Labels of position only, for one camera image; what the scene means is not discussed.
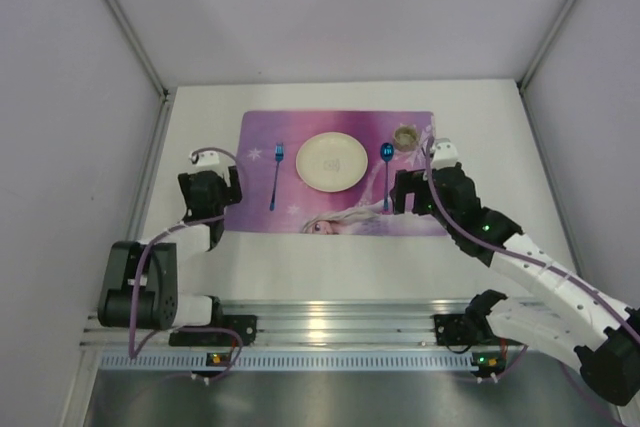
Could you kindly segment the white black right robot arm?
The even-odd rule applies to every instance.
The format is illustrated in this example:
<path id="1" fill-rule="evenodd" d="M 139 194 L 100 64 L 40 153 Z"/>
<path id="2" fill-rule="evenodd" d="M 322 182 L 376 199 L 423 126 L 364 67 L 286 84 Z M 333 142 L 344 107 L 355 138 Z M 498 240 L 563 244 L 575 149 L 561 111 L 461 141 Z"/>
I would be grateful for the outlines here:
<path id="1" fill-rule="evenodd" d="M 626 406 L 639 392 L 639 311 L 601 293 L 554 261 L 505 214 L 484 206 L 460 163 L 400 170 L 391 190 L 395 213 L 433 217 L 466 255 L 542 302 L 549 316 L 491 291 L 465 314 L 470 326 L 531 346 L 580 374 L 601 399 Z"/>

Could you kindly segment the blue metallic fork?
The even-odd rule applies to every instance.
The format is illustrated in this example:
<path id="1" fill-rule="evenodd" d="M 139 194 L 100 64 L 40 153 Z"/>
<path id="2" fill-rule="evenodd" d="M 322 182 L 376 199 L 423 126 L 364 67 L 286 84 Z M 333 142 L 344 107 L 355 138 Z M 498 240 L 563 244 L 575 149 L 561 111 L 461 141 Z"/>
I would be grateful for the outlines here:
<path id="1" fill-rule="evenodd" d="M 282 142 L 277 143 L 274 151 L 274 159 L 275 159 L 275 171 L 273 178 L 273 185 L 269 203 L 269 210 L 273 212 L 276 208 L 276 197 L 277 197 L 277 185 L 278 185 L 278 177 L 281 162 L 284 160 L 284 144 Z"/>

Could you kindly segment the cream round plate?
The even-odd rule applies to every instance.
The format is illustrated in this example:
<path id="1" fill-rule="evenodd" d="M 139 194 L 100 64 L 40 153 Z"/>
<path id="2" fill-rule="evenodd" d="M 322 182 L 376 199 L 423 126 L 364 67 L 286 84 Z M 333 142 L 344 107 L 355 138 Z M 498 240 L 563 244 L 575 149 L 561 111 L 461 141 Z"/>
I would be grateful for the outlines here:
<path id="1" fill-rule="evenodd" d="M 310 188 L 324 193 L 346 191 L 360 182 L 369 166 L 364 146 L 340 132 L 324 132 L 299 148 L 295 167 Z"/>

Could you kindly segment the small beige cup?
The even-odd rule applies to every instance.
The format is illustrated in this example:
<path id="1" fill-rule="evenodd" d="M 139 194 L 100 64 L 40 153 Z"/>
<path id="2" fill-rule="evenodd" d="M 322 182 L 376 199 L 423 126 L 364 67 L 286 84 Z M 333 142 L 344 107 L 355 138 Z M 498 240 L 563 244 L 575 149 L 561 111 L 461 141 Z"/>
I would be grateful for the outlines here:
<path id="1" fill-rule="evenodd" d="M 418 148 L 420 135 L 415 126 L 401 125 L 392 136 L 394 148 L 400 152 L 411 152 Z"/>

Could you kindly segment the blue metallic spoon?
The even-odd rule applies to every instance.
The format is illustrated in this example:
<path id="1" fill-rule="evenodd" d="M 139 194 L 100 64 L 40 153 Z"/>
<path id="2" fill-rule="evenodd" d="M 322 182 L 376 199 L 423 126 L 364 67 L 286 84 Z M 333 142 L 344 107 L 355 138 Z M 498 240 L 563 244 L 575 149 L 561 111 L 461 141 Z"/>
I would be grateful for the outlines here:
<path id="1" fill-rule="evenodd" d="M 390 142 L 385 142 L 380 147 L 380 157 L 384 163 L 384 212 L 389 211 L 389 163 L 393 160 L 394 152 L 394 145 Z"/>

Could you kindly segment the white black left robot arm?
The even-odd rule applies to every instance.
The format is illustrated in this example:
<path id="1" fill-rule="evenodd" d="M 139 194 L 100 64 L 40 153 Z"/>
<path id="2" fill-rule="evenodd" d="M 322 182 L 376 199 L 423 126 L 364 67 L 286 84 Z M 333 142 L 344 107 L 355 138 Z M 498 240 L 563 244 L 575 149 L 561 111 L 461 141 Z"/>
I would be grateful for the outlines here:
<path id="1" fill-rule="evenodd" d="M 226 208 L 242 200 L 239 172 L 231 166 L 225 173 L 181 173 L 178 185 L 185 204 L 178 224 L 149 240 L 112 245 L 98 304 L 102 326 L 128 328 L 132 316 L 138 328 L 148 330 L 213 321 L 214 299 L 181 294 L 178 270 L 219 244 Z"/>

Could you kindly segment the purple princess placemat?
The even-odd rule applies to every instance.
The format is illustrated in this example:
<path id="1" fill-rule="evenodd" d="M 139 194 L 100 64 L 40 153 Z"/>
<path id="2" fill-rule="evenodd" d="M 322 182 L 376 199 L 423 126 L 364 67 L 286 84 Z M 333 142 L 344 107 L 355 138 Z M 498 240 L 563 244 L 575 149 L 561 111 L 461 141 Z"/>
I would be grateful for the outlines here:
<path id="1" fill-rule="evenodd" d="M 242 201 L 228 208 L 228 230 L 244 233 L 440 237 L 444 229 L 430 216 L 383 211 L 384 163 L 380 147 L 391 142 L 396 128 L 415 126 L 419 143 L 433 130 L 428 111 L 250 111 L 244 114 L 237 160 L 242 175 Z M 295 159 L 301 145 L 324 132 L 340 132 L 365 148 L 369 166 L 354 187 L 324 193 L 308 187 L 298 176 Z M 284 144 L 276 208 L 269 210 L 277 143 Z M 419 149 L 395 151 L 389 163 L 389 188 L 397 170 L 421 169 Z"/>

